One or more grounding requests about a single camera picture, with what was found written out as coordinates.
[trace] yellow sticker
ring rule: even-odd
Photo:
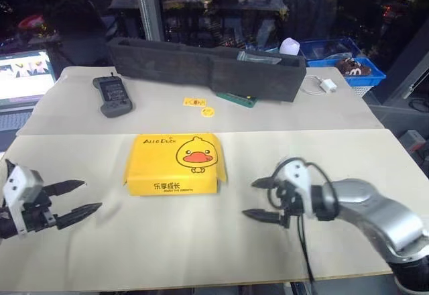
[[[185,97],[183,99],[184,106],[197,106],[197,107],[206,107],[207,100],[206,99],[196,99],[193,97]]]
[[[211,107],[205,107],[201,110],[201,115],[204,117],[212,117],[215,114],[215,109]]]

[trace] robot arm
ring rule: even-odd
[[[267,189],[270,203],[282,209],[275,217],[261,209],[243,211],[258,221],[289,227],[291,216],[306,215],[319,221],[342,219],[356,226],[368,238],[395,274],[403,291],[429,291],[429,236],[422,220],[401,203],[382,196],[368,182],[346,179],[322,186],[311,185],[309,166],[303,159],[282,162],[273,176],[252,185]],[[280,205],[272,202],[273,191]]]

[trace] duck illustration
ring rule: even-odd
[[[179,164],[191,168],[192,173],[204,173],[205,168],[217,163],[215,146],[201,137],[187,141],[176,153]]]

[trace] yellow box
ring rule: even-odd
[[[124,175],[135,196],[217,193],[226,181],[222,147],[216,136],[138,135]]]

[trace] blue plastic bin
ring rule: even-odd
[[[378,69],[372,61],[366,57],[354,58],[357,62],[363,65],[371,67],[371,74],[368,76],[347,76],[343,75],[345,80],[350,86],[376,86],[378,85],[386,75]],[[340,59],[326,59],[326,60],[313,60],[307,62],[309,67],[335,67],[336,63]]]
[[[350,38],[318,39],[300,42],[300,55],[307,61],[357,57],[362,54]]]

